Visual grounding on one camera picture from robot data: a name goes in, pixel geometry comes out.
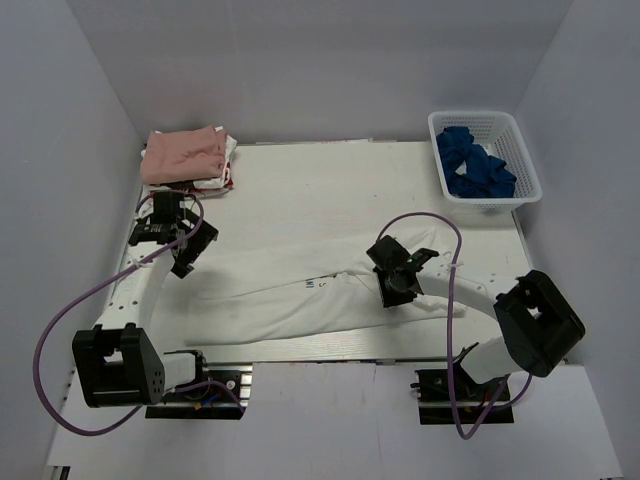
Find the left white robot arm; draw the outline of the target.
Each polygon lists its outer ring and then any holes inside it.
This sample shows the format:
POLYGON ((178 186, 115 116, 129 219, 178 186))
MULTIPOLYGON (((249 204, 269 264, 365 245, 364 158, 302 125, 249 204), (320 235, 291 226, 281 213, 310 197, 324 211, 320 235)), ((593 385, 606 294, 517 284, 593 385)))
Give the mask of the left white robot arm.
POLYGON ((204 379, 198 350, 158 352, 146 330, 168 275, 185 278, 218 231, 193 196, 156 192, 150 212, 136 220, 126 264, 103 314, 78 331, 72 351, 84 399, 92 408, 156 405, 204 379))

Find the red white t shirt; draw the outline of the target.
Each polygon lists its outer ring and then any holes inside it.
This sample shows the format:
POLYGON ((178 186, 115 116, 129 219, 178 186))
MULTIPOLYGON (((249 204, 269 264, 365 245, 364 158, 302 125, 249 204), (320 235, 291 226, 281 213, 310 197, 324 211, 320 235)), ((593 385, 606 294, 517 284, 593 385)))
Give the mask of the red white t shirt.
POLYGON ((149 192, 161 190, 179 190, 194 194, 201 198, 221 196, 233 189, 232 163, 237 148, 237 141, 230 135, 226 135, 224 173, 220 177, 204 180, 189 180, 170 184, 147 185, 149 192))

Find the pink t shirt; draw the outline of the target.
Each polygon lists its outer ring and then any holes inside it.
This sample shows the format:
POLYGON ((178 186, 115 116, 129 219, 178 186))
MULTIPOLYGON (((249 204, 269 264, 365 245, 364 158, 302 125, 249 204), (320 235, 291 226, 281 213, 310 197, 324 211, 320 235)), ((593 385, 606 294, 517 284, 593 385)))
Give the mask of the pink t shirt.
POLYGON ((140 165, 144 184, 208 180, 223 175, 227 133, 211 125, 191 131, 151 132, 140 165))

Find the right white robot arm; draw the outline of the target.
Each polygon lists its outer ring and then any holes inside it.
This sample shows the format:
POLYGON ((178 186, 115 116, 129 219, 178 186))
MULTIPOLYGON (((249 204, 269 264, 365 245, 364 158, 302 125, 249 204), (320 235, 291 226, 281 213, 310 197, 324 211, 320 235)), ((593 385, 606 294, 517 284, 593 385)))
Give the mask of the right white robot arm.
POLYGON ((471 346, 453 360, 453 371, 472 385, 526 372, 545 378, 579 343, 586 328, 551 278, 538 270, 519 277, 464 276, 438 253, 411 253, 389 235, 367 251, 385 308, 436 296, 493 318, 500 335, 471 346))

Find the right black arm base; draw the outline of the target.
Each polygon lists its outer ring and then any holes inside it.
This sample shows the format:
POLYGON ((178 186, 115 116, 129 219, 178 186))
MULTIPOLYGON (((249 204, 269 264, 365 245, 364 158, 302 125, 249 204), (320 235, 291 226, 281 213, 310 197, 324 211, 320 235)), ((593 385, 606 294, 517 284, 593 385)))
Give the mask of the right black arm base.
MULTIPOLYGON (((502 380, 492 380, 480 386, 472 386, 457 379, 454 385, 460 423, 472 426, 499 390, 502 380)), ((453 426, 448 377, 446 369, 421 369, 415 371, 410 388, 417 396, 419 421, 423 426, 453 426)), ((511 395, 505 387, 484 424, 513 424, 513 408, 508 406, 511 395)))

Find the white printed t shirt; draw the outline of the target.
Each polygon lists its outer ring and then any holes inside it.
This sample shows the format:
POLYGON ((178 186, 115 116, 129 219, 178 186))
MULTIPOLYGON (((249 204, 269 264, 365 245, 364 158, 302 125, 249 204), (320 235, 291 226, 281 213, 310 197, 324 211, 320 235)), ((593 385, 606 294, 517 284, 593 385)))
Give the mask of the white printed t shirt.
POLYGON ((241 345, 443 319, 447 301, 384 308, 371 234, 205 258, 187 279, 185 340, 241 345))

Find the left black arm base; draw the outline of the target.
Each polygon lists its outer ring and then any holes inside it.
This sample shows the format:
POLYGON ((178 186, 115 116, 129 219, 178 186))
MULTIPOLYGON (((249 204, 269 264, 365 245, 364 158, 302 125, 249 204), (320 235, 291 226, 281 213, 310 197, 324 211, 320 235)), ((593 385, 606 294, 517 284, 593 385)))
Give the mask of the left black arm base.
POLYGON ((206 384, 189 392, 171 392, 148 406, 145 418, 152 420, 240 420, 248 406, 252 365, 208 365, 206 384))

